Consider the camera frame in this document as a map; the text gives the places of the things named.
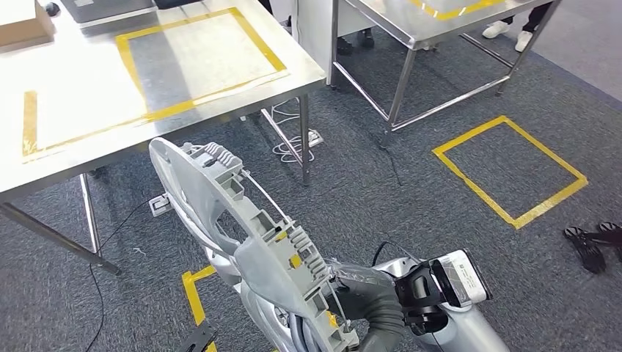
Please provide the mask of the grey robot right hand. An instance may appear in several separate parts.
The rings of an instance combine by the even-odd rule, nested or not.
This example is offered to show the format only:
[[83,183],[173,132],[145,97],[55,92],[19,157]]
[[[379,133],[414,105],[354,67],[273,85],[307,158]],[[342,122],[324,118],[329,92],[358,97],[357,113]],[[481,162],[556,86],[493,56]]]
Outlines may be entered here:
[[288,269],[283,285],[295,351],[393,351],[404,323],[392,279],[358,265]]

